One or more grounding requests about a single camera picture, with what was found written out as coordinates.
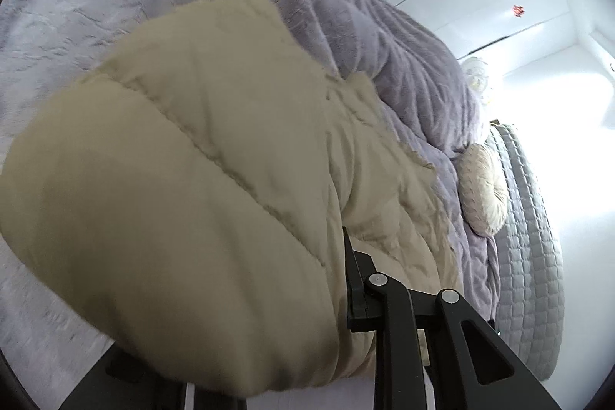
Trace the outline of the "round cream pleated cushion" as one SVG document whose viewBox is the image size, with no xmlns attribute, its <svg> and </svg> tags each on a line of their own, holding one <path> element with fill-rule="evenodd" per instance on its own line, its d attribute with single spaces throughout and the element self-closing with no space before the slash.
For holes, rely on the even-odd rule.
<svg viewBox="0 0 615 410">
<path fill-rule="evenodd" d="M 472 144 L 457 163 L 458 192 L 466 222 L 480 236 L 498 234 L 508 217 L 509 193 L 496 152 Z"/>
</svg>

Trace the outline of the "grey quilted mattress cover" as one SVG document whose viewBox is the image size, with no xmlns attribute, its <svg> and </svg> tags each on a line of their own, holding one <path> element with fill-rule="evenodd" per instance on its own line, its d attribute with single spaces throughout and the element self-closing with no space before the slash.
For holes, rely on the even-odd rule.
<svg viewBox="0 0 615 410">
<path fill-rule="evenodd" d="M 501 285 L 495 328 L 543 382 L 555 371 L 563 339 L 562 249 L 513 127 L 492 123 L 488 145 L 498 154 L 509 196 L 507 219 L 495 235 Z"/>
</svg>

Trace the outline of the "lavender plush bed blanket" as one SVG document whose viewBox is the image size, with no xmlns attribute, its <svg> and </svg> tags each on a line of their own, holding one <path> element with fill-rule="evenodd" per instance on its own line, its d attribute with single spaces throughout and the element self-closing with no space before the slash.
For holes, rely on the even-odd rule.
<svg viewBox="0 0 615 410">
<path fill-rule="evenodd" d="M 95 71 L 136 28 L 198 1 L 4 0 L 1 172 L 13 141 L 53 95 Z M 386 0 L 269 1 L 329 76 L 369 78 L 388 129 L 435 170 L 461 277 L 456 289 L 490 319 L 499 299 L 494 244 L 470 232 L 457 191 L 454 162 L 479 118 L 458 60 Z M 1 347 L 40 407 L 60 407 L 113 341 L 38 279 L 1 233 Z"/>
</svg>

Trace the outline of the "beige puffer jacket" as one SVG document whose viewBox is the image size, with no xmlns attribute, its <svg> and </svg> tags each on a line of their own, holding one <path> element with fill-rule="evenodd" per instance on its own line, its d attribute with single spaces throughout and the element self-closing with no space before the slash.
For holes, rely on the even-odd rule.
<svg viewBox="0 0 615 410">
<path fill-rule="evenodd" d="M 435 170 L 369 78 L 331 77 L 269 0 L 136 28 L 13 141 L 1 233 L 81 317 L 163 375 L 235 397 L 366 372 L 344 246 L 460 288 Z"/>
</svg>

